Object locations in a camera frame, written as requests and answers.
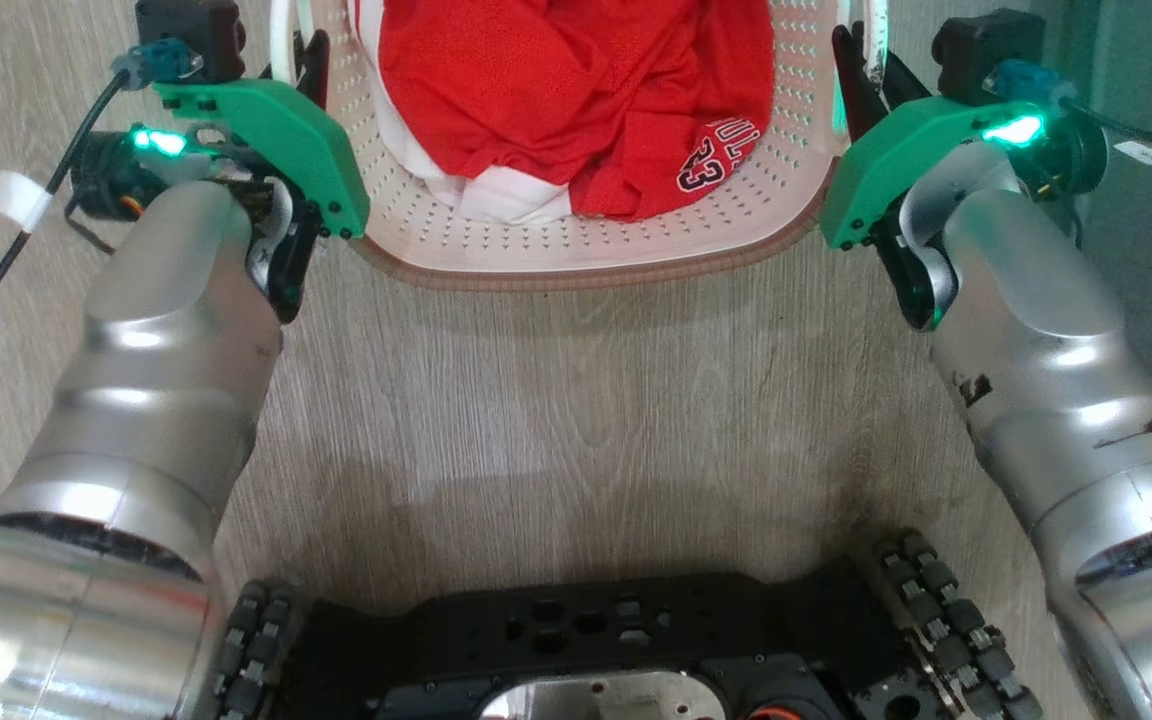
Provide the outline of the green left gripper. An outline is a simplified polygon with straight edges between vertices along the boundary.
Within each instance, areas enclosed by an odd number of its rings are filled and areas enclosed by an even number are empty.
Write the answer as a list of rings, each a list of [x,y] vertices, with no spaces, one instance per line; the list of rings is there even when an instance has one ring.
[[[132,124],[81,142],[69,179],[69,209],[101,222],[132,223],[169,188],[220,184],[247,211],[253,234],[247,272],[280,323],[305,296],[317,241],[358,240],[371,202],[338,120],[326,113],[332,40],[293,33],[296,88],[273,81],[273,63],[221,85],[156,83],[183,132]]]

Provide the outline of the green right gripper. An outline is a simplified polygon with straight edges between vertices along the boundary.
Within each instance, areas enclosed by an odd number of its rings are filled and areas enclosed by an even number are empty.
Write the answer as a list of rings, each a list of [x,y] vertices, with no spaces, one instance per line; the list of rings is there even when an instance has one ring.
[[[890,50],[877,90],[864,38],[863,20],[831,36],[854,145],[838,161],[820,232],[832,249],[876,250],[905,323],[929,332],[960,287],[941,238],[955,210],[991,187],[1037,204],[1070,204],[1105,177],[1108,145],[1087,119],[1032,103],[970,108],[932,97]]]

